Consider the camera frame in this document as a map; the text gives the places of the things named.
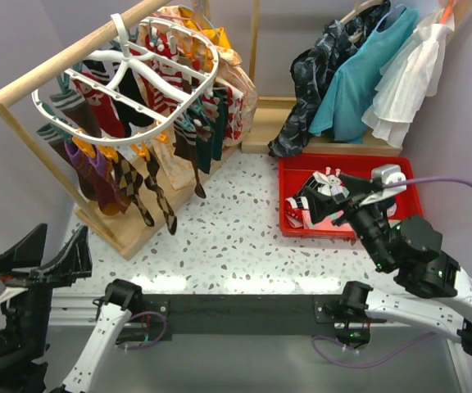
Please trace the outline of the purple striped sock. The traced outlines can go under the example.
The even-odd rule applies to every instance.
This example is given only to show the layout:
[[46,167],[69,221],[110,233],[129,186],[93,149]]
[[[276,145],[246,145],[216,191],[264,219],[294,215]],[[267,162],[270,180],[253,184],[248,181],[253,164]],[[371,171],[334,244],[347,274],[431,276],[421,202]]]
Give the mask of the purple striped sock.
[[88,157],[73,142],[64,142],[64,147],[69,162],[77,173],[81,192],[88,200],[97,201],[98,194],[92,182]]

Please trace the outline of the brown argyle sock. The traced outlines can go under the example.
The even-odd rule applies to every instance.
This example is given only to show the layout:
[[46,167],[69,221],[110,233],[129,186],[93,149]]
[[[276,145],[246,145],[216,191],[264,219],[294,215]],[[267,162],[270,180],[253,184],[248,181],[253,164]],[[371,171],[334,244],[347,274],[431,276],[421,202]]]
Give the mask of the brown argyle sock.
[[147,177],[144,180],[145,186],[148,190],[156,194],[157,204],[160,208],[166,222],[166,227],[171,235],[175,235],[177,229],[177,216],[166,198],[163,188],[157,181],[157,175],[160,169],[157,158],[145,158],[145,165],[147,168]]
[[117,152],[117,157],[118,160],[112,162],[112,167],[114,169],[114,179],[121,195],[134,203],[145,225],[153,227],[154,219],[139,195],[139,189],[143,186],[143,176],[121,153]]

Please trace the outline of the brown sock grey cuff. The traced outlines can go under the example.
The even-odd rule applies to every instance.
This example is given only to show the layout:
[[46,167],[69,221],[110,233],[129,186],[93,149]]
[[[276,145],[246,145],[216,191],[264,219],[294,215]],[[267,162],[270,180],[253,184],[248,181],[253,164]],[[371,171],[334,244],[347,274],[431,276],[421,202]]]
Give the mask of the brown sock grey cuff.
[[72,161],[68,151],[72,152],[75,144],[68,138],[68,134],[63,130],[59,130],[53,124],[47,123],[36,131],[41,137],[68,165],[72,165]]
[[73,120],[87,134],[100,138],[102,130],[100,129],[98,118],[94,114],[91,106],[86,99],[77,91],[69,89],[66,93],[55,93],[50,95],[54,106]]

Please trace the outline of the white round clip hanger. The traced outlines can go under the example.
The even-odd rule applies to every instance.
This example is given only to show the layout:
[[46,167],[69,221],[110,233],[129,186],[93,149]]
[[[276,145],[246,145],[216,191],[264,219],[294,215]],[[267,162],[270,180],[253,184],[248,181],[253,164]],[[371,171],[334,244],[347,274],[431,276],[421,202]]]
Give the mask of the white round clip hanger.
[[[173,48],[173,50],[175,50],[175,48],[178,46],[176,44],[178,43],[180,36],[190,37],[188,35],[183,34],[180,31],[170,31],[166,25],[159,25],[159,24],[155,24],[155,23],[151,23],[151,22],[148,22],[148,24],[149,24],[149,29],[153,26],[154,27],[158,26],[157,28],[162,33],[167,35],[168,44],[169,44],[170,47]],[[127,34],[128,34],[129,41],[131,43],[137,44],[136,43],[137,41],[134,41],[130,37],[129,30],[127,30]],[[204,64],[207,65],[207,59],[211,58],[211,56],[209,56],[207,50],[205,51],[205,58],[206,59],[204,59],[204,61],[205,61]],[[183,66],[193,68],[192,65],[185,65],[184,63],[181,63],[180,61],[176,61],[176,62],[180,63]],[[204,69],[204,70],[197,70],[197,71],[199,71],[199,72],[209,71],[211,66],[206,67],[206,69]],[[120,64],[117,61],[94,61],[94,60],[84,59],[83,61],[80,61],[76,65],[74,65],[73,68],[74,68],[74,70],[80,72],[85,77],[91,79],[93,82],[95,82],[97,84],[101,84],[101,85],[106,85],[109,82],[111,82],[111,80],[114,78],[114,76],[115,76],[116,72],[118,71],[119,67],[120,67]],[[117,92],[127,96],[128,98],[135,101],[136,103],[141,104],[141,105],[146,106],[146,107],[151,109],[151,107],[148,106],[145,99],[143,99],[143,97],[142,97],[142,93],[144,93],[144,91],[138,86],[137,78],[136,78],[137,76],[141,76],[143,78],[143,76],[140,75],[138,72],[136,72],[132,69],[128,69],[125,72],[125,76],[119,82],[119,85],[117,86],[116,90],[117,90]],[[182,74],[183,80],[186,79],[185,78],[186,76],[188,76],[191,79],[195,79],[195,78],[193,78],[189,75],[183,75]],[[66,74],[60,74],[60,75],[57,76],[57,78],[58,78],[58,81],[61,85],[61,93],[66,93],[69,89],[73,89],[73,90],[75,90],[79,93],[79,90],[75,86],[74,79],[71,79]],[[179,90],[181,90],[183,92],[186,92],[186,93],[191,93],[194,89],[196,89],[198,87],[199,84],[200,83],[197,80],[197,84],[191,84],[192,87],[185,88],[184,90],[181,90],[181,89],[179,89]],[[212,92],[211,93],[203,93],[202,95],[210,97],[212,95]],[[117,100],[114,100],[111,97],[110,97],[110,99],[111,99],[112,107],[115,110],[116,116],[118,117],[118,119],[120,120],[122,125],[124,126],[125,136],[123,138],[132,137],[137,133],[144,133],[144,132],[148,131],[149,129],[151,129],[152,126],[155,124],[155,121],[154,121],[153,118],[151,118],[147,115],[144,115],[142,113],[137,112],[133,108],[131,108],[131,107],[127,106],[126,104],[124,104],[123,102],[118,102]],[[41,106],[43,107],[43,109],[49,115],[55,116],[59,120],[67,123],[72,128],[78,129],[78,130],[84,132],[85,134],[87,134],[73,120],[70,120],[68,117],[61,118],[60,116],[58,116],[58,114],[55,111],[48,108],[46,102],[43,102],[40,98],[39,98],[39,100],[40,100]],[[187,110],[196,108],[199,104],[199,100],[200,100],[200,97],[188,109],[186,109],[181,115],[179,115],[177,120],[175,120],[174,122],[176,122],[178,120],[182,120],[184,118]],[[70,138],[72,140],[72,138],[74,136],[69,134],[69,133],[67,133],[67,134],[68,134],[68,138]],[[111,138],[111,139],[113,139],[113,137],[108,136],[103,131],[102,131],[102,136],[100,138]]]

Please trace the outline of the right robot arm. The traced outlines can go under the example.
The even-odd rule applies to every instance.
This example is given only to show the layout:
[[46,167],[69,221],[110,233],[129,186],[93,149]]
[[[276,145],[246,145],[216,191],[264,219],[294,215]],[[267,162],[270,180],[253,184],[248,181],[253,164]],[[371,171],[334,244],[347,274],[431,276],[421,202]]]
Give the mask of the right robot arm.
[[373,169],[370,178],[339,178],[347,194],[303,188],[311,219],[319,223],[336,215],[334,226],[349,224],[376,272],[393,274],[406,295],[349,281],[339,299],[324,310],[344,324],[383,320],[423,328],[460,344],[472,356],[472,273],[443,251],[443,235],[422,216],[396,224],[388,220],[395,196],[409,185],[426,183],[426,178],[408,179],[397,165]]

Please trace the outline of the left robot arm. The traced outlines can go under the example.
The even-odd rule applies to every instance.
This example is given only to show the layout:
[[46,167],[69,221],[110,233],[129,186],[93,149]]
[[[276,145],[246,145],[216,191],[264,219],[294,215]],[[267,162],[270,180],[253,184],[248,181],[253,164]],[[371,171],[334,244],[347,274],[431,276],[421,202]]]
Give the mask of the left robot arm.
[[45,381],[49,363],[61,349],[61,329],[76,328],[73,318],[61,320],[55,292],[93,274],[89,230],[76,229],[49,261],[43,252],[47,225],[39,224],[0,254],[0,392],[90,392],[104,360],[117,343],[127,321],[143,313],[140,286],[116,279],[93,302],[90,336],[67,367],[57,386]]

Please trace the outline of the black white bunny sock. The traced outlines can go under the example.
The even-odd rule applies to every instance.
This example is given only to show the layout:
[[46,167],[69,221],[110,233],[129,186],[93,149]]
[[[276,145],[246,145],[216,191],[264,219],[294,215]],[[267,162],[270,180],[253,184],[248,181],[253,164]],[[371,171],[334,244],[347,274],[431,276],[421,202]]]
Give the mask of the black white bunny sock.
[[342,180],[339,178],[340,174],[340,168],[332,169],[331,167],[326,167],[324,173],[315,171],[305,181],[304,187],[310,187],[328,197],[337,196],[338,194],[343,194],[345,197],[347,197],[349,191],[343,185]]

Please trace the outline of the red plastic tray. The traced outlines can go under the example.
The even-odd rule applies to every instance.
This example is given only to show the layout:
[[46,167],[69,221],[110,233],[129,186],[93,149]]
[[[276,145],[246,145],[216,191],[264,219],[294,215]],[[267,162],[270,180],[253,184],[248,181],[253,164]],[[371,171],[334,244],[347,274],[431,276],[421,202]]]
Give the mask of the red plastic tray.
[[371,170],[381,165],[394,164],[401,167],[406,178],[414,177],[410,161],[399,156],[354,156],[337,154],[302,153],[279,160],[279,229],[285,237],[315,237],[330,240],[353,240],[356,235],[349,225],[339,227],[327,218],[322,224],[293,227],[286,214],[285,199],[300,190],[305,181],[316,171],[335,174],[343,171],[352,176],[369,178]]

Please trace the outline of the teal dress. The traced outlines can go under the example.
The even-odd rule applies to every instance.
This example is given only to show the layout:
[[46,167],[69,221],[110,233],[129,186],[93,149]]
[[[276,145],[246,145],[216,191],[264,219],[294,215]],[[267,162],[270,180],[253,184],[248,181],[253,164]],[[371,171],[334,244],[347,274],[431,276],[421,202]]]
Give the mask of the teal dress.
[[382,17],[360,49],[335,72],[309,127],[313,136],[360,143],[362,116],[373,103],[380,70],[411,36],[419,11],[400,4]]

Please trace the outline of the wooden clothes rack right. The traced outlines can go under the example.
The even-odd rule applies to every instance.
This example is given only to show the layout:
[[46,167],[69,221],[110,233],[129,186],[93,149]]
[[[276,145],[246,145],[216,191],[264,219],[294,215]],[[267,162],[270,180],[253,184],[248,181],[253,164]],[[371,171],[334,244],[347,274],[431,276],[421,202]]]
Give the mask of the wooden clothes rack right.
[[[252,130],[243,139],[241,150],[247,154],[266,154],[268,144],[284,124],[295,103],[294,97],[260,96]],[[339,154],[358,156],[399,156],[401,147],[393,147],[372,136],[372,130],[364,132],[361,143],[334,142],[327,135],[313,137],[303,150],[305,153]]]

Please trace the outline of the wooden clothes rack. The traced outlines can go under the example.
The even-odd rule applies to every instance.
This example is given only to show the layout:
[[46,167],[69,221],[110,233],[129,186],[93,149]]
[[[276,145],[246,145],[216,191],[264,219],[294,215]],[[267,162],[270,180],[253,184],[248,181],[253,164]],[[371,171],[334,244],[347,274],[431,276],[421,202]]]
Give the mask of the wooden clothes rack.
[[[77,137],[96,147],[102,147],[104,152],[112,154],[117,147],[130,146],[134,143],[146,142],[167,130],[178,116],[188,109],[203,93],[211,93],[213,83],[219,68],[220,58],[214,45],[209,39],[198,32],[184,28],[174,22],[153,16],[153,12],[165,6],[165,2],[158,0],[141,1],[122,14],[113,14],[105,25],[94,30],[91,34],[73,43],[63,51],[36,66],[20,78],[12,81],[0,89],[0,118],[16,134],[16,136],[33,152],[43,163],[48,171],[64,187],[66,192],[79,206],[82,219],[103,239],[109,241],[113,246],[117,244],[117,235],[102,219],[95,209],[79,194],[70,180],[62,173],[61,169],[48,156],[35,141],[33,136],[25,129],[22,123],[11,113],[10,108],[26,96],[31,96],[36,109],[40,115],[49,123],[56,125],[65,132]],[[181,65],[155,52],[146,50],[135,43],[131,43],[127,30],[140,22],[166,25],[170,31],[180,31],[197,41],[203,42],[211,56],[212,66],[209,71],[196,71],[191,67]],[[120,64],[114,78],[106,85],[93,82],[80,72],[74,70],[74,66],[84,59],[94,61],[117,61]],[[183,75],[189,75],[199,81],[199,85],[191,93],[178,90],[161,78],[145,61],[156,59],[169,67],[175,68]],[[177,101],[178,105],[170,115],[163,115],[152,109],[136,103],[127,96],[117,92],[116,88],[125,72],[132,69],[142,75],[149,83],[158,90]],[[99,90],[118,102],[133,108],[139,113],[154,119],[155,124],[144,133],[137,133],[128,138],[95,138],[84,132],[74,129],[57,117],[49,115],[41,106],[39,100],[39,89],[54,77],[66,74],[71,79],[77,79]]]
[[[247,154],[266,154],[268,144],[284,124],[295,103],[294,97],[260,96],[252,130],[243,139],[241,150]],[[358,156],[399,156],[401,147],[393,147],[372,136],[372,130],[364,132],[361,143],[334,142],[327,135],[313,137],[303,150],[305,153],[339,154]]]

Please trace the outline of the orange clothespin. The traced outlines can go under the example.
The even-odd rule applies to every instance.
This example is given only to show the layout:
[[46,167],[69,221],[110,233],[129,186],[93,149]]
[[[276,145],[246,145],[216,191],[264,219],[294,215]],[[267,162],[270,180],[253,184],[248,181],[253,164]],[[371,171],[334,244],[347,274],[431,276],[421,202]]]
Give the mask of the orange clothespin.
[[93,144],[85,142],[77,137],[72,138],[72,142],[88,157],[94,159],[96,157],[96,151]]
[[130,145],[131,150],[146,162],[151,160],[151,152],[145,142],[134,143]]

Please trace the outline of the wooden clothes rack left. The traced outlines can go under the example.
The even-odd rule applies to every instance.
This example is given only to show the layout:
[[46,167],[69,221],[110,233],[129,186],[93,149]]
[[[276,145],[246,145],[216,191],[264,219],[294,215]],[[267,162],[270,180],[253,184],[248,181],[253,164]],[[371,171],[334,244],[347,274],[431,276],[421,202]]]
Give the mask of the wooden clothes rack left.
[[[77,137],[96,147],[102,147],[104,152],[112,154],[117,147],[130,146],[134,143],[146,142],[167,130],[178,116],[188,109],[203,93],[211,93],[213,83],[219,68],[220,58],[214,45],[209,39],[198,32],[184,28],[174,22],[153,16],[153,12],[165,6],[165,2],[158,0],[141,1],[122,14],[113,14],[105,25],[94,30],[91,34],[73,43],[63,51],[36,66],[20,78],[12,81],[0,89],[0,118],[16,134],[16,136],[33,152],[43,163],[48,171],[64,187],[66,192],[79,206],[82,219],[103,239],[109,241],[113,246],[117,244],[117,235],[102,219],[95,209],[79,194],[70,180],[62,173],[61,169],[48,156],[35,141],[33,136],[25,129],[22,123],[11,113],[10,108],[26,96],[31,96],[36,109],[40,115],[49,123],[56,125],[65,132]],[[146,50],[135,43],[131,43],[127,30],[140,22],[166,25],[170,31],[180,31],[197,41],[203,42],[211,56],[212,66],[209,71],[196,71],[191,67],[181,65],[155,52]],[[106,85],[93,82],[80,72],[74,70],[74,66],[84,59],[94,61],[117,61],[120,64],[114,78]],[[191,93],[178,90],[161,78],[145,61],[156,59],[169,67],[175,68],[183,75],[189,75],[199,81],[199,85]],[[136,103],[127,96],[117,92],[116,88],[125,72],[132,69],[142,75],[149,83],[158,90],[177,101],[178,105],[170,115],[163,115],[152,109]],[[41,106],[39,100],[39,89],[54,77],[66,74],[71,79],[77,79],[99,90],[118,102],[133,108],[139,113],[154,119],[155,124],[144,133],[137,133],[128,138],[95,138],[84,132],[74,129],[57,117],[49,115]]]

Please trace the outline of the dark patterned garment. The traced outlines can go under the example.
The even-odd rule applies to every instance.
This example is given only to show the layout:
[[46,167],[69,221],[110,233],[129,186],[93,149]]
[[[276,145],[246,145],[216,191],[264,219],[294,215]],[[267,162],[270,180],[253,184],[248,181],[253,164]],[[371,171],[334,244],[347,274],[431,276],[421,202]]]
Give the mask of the dark patterned garment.
[[383,1],[360,12],[346,24],[334,20],[324,27],[311,48],[293,60],[290,74],[296,103],[278,135],[268,143],[270,156],[290,157],[302,153],[312,139],[309,127],[335,72],[360,49],[390,7],[390,1]]

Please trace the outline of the white pleated dress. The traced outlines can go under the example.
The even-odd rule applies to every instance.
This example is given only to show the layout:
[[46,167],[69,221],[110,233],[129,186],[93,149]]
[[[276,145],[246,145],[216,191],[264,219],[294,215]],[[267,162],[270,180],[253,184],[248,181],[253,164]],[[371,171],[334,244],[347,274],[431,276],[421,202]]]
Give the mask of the white pleated dress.
[[426,16],[381,69],[372,104],[361,120],[375,138],[400,147],[426,97],[434,96],[443,71],[454,16],[439,8]]

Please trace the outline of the dark green sock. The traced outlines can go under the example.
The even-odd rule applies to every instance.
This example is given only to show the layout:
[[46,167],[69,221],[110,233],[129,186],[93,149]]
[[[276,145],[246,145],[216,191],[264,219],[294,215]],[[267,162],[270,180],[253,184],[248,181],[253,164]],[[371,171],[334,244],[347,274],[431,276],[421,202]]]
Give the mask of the dark green sock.
[[225,129],[228,123],[228,89],[216,84],[210,98],[202,96],[202,113],[206,126],[197,132],[197,167],[204,173],[211,171],[211,162],[220,160],[223,153]]

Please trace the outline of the brown striped hanging sock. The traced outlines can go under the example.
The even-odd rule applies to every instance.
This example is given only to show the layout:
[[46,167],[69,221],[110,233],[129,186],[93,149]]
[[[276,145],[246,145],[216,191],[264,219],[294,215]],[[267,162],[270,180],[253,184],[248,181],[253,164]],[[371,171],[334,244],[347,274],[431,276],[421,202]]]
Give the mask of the brown striped hanging sock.
[[193,125],[184,124],[183,122],[174,122],[175,132],[175,155],[188,160],[193,166],[193,173],[195,178],[195,194],[205,199],[207,197],[204,188],[201,184],[200,176],[197,167],[197,146],[196,146],[196,129]]

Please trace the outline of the red bear sock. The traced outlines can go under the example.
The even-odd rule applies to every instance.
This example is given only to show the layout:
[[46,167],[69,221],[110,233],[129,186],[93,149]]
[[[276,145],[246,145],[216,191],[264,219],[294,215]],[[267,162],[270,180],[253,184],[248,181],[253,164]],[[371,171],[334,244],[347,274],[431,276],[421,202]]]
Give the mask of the red bear sock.
[[125,129],[116,116],[110,97],[77,79],[74,80],[74,83],[97,117],[100,129],[110,137],[123,138]]

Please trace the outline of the floral cream garment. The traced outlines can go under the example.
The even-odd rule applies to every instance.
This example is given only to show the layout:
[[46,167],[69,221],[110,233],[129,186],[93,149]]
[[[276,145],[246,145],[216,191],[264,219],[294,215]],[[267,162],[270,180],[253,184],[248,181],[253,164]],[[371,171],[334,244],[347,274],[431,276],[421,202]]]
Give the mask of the floral cream garment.
[[[231,47],[224,28],[197,30],[192,21],[184,19],[192,17],[192,11],[182,6],[162,7],[159,11],[163,12],[163,16],[168,16],[170,20],[179,25],[192,28],[192,30],[210,39],[219,53],[219,68],[213,89],[216,84],[221,84],[228,89],[228,123],[223,141],[224,153],[226,148],[238,145],[250,131],[257,105],[256,87],[240,66],[240,56]],[[206,67],[211,66],[211,58],[207,59],[206,65],[204,64],[206,49],[203,43],[199,43],[197,40],[191,43],[190,37],[180,36],[176,44],[178,46],[173,50],[168,44],[167,35],[162,33],[157,27],[153,26],[149,29],[148,23],[141,23],[136,43],[173,61],[192,65],[195,70],[204,70]],[[185,88],[192,87],[191,84],[197,84],[196,79],[186,76],[186,79],[183,80],[180,71],[172,67],[169,68],[166,64],[160,63],[157,60],[145,61],[145,63],[149,64],[167,83],[178,89],[184,90]],[[166,96],[141,76],[136,78],[138,86],[144,91],[142,97],[151,109],[163,114],[167,114],[166,112],[171,113],[175,110],[177,105],[175,100]],[[198,119],[198,123],[194,120],[196,119],[194,118],[195,113],[188,112],[190,112],[190,115],[188,115],[189,119],[191,116],[193,118],[189,123],[195,124],[196,133],[207,125],[202,118]],[[157,142],[157,139],[153,139],[151,144],[173,189],[179,190],[190,185],[193,179],[195,179],[193,166],[188,160],[175,155],[174,125],[168,130],[169,132],[164,131],[163,135],[170,138],[169,142]]]

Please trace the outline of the black mounting rail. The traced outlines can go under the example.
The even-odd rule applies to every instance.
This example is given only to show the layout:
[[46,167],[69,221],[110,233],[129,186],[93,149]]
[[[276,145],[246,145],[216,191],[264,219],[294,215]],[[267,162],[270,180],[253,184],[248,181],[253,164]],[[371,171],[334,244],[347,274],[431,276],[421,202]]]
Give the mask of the black mounting rail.
[[326,336],[355,348],[370,321],[341,315],[339,295],[145,295],[143,311],[118,344],[170,341],[173,335]]

